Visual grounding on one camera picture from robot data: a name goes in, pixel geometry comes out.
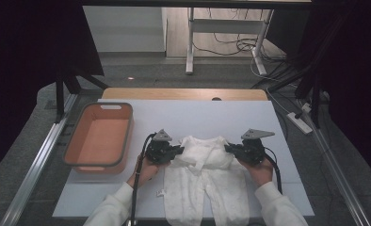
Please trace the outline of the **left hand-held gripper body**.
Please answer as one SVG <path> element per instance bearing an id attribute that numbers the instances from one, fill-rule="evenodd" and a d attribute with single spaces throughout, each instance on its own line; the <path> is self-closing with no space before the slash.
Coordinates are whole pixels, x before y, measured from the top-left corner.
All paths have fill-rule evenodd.
<path id="1" fill-rule="evenodd" d="M 174 158 L 171 136 L 164 130 L 158 131 L 147 146 L 146 157 L 154 164 L 166 164 Z"/>

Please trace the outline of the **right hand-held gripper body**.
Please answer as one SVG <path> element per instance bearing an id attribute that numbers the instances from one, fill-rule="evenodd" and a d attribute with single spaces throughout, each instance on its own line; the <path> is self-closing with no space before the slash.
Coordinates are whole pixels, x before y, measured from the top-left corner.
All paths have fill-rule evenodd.
<path id="1" fill-rule="evenodd" d="M 245 155 L 243 161 L 249 165 L 260 164 L 266 157 L 265 147 L 262 142 L 263 137 L 274 136 L 274 132 L 249 129 L 242 136 L 242 144 L 244 150 L 242 153 Z"/>

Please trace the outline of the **white baby garment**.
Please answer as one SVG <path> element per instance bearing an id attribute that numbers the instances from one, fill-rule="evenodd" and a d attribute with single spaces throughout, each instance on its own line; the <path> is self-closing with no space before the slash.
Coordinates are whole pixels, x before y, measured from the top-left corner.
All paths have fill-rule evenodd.
<path id="1" fill-rule="evenodd" d="M 216 226 L 247 226 L 249 195 L 242 166 L 225 151 L 224 137 L 181 139 L 184 151 L 164 172 L 164 210 L 170 226 L 201 226 L 204 200 Z"/>

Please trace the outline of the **orange plastic basket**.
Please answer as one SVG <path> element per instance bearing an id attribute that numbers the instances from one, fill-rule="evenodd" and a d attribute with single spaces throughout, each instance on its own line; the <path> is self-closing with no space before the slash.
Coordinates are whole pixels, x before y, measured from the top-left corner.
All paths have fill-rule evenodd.
<path id="1" fill-rule="evenodd" d="M 133 125 L 128 103 L 86 105 L 63 154 L 64 163 L 79 173 L 122 173 Z"/>

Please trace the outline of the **person's right hand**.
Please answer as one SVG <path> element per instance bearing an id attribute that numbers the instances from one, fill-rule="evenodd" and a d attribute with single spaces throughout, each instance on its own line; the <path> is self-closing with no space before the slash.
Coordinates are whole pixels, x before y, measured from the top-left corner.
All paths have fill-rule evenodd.
<path id="1" fill-rule="evenodd" d="M 272 181 L 273 166 L 267 159 L 255 166 L 251 166 L 241 160 L 239 160 L 239 163 L 249 172 L 250 177 L 258 187 Z"/>

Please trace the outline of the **person's left hand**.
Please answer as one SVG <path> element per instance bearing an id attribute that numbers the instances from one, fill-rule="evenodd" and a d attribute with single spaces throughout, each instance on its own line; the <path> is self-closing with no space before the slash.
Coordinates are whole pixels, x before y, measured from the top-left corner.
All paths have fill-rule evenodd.
<path id="1" fill-rule="evenodd" d="M 141 170 L 137 171 L 138 165 L 135 166 L 135 170 L 126 183 L 134 188 L 135 183 L 137 186 L 143 186 L 147 181 L 151 180 L 161 169 L 167 167 L 169 163 L 164 165 L 156 165 L 149 161 L 147 158 L 144 158 L 142 161 Z"/>

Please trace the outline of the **wooden table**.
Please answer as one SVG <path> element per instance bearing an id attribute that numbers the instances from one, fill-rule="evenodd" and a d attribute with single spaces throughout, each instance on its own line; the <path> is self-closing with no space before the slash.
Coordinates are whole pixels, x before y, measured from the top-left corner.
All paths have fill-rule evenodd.
<path id="1" fill-rule="evenodd" d="M 108 88 L 103 99 L 267 101 L 261 89 Z"/>

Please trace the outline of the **white power strip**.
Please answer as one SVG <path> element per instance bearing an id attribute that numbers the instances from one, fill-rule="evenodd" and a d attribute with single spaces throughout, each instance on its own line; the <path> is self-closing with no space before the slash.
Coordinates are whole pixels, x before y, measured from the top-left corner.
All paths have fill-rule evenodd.
<path id="1" fill-rule="evenodd" d="M 296 127 L 305 135 L 308 135 L 313 132 L 313 129 L 301 118 L 297 117 L 297 114 L 290 112 L 286 117 L 294 124 Z"/>

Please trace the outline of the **black metal stand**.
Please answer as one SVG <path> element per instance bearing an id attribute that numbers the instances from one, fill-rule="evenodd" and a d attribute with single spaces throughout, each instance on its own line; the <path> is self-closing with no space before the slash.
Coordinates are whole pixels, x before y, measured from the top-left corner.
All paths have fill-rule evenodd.
<path id="1" fill-rule="evenodd" d="M 312 93 L 311 120 L 316 128 L 320 127 L 318 120 L 318 111 L 320 104 L 320 84 L 321 78 L 319 73 L 305 73 L 295 91 L 295 95 L 298 99 L 305 98 L 309 93 Z"/>
<path id="2" fill-rule="evenodd" d="M 100 89 L 108 88 L 107 84 L 90 74 L 80 74 L 80 77 L 86 79 Z M 82 89 L 75 76 L 58 75 L 56 77 L 56 122 L 60 122 L 64 116 L 64 88 L 67 88 L 70 94 L 79 94 Z"/>

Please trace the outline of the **dark curtain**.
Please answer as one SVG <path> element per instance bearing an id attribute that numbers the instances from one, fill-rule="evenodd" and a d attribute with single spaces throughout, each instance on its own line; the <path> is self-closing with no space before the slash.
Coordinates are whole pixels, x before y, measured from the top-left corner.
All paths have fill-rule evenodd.
<path id="1" fill-rule="evenodd" d="M 330 95 L 329 113 L 371 169 L 371 0 L 311 0 L 274 16 L 275 38 L 300 38 L 290 56 L 302 71 L 297 96 L 312 89 Z"/>
<path id="2" fill-rule="evenodd" d="M 0 162 L 39 90 L 80 73 L 104 73 L 82 0 L 0 0 Z"/>

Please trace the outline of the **white cabinet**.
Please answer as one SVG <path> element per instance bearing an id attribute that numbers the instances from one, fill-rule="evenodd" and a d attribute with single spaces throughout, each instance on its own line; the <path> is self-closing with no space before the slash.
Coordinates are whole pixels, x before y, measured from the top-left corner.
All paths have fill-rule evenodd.
<path id="1" fill-rule="evenodd" d="M 83 6 L 98 52 L 164 53 L 164 8 Z"/>

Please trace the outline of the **aluminium rail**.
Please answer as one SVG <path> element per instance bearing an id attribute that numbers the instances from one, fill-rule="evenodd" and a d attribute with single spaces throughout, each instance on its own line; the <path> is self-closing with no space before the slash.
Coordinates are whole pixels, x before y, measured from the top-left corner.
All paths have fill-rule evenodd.
<path id="1" fill-rule="evenodd" d="M 55 122 L 49 130 L 7 212 L 0 221 L 0 226 L 16 226 L 18 223 L 78 97 L 78 94 L 68 96 L 64 103 L 64 114 L 61 120 Z"/>
<path id="2" fill-rule="evenodd" d="M 320 149 L 323 160 L 327 163 L 328 169 L 336 183 L 341 196 L 344 198 L 346 206 L 354 219 L 357 226 L 371 226 L 371 222 L 365 213 L 363 206 L 350 185 L 347 177 L 342 171 L 329 142 L 325 139 L 322 131 L 314 124 L 309 114 L 302 111 L 303 120 L 312 128 L 313 137 L 316 140 L 317 146 Z"/>

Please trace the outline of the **white metal desk frame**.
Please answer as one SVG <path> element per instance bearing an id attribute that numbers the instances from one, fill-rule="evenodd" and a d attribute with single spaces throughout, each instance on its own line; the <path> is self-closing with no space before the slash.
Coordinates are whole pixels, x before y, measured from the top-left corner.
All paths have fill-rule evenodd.
<path id="1" fill-rule="evenodd" d="M 270 9 L 266 17 L 259 21 L 248 20 L 221 20 L 221 19 L 195 19 L 194 8 L 187 9 L 188 17 L 188 46 L 186 51 L 185 73 L 193 74 L 193 38 L 195 33 L 219 33 L 219 34 L 252 34 L 257 36 L 255 46 L 251 49 L 252 57 L 260 75 L 267 75 L 262 62 L 261 47 L 263 46 L 268 30 L 273 9 Z"/>

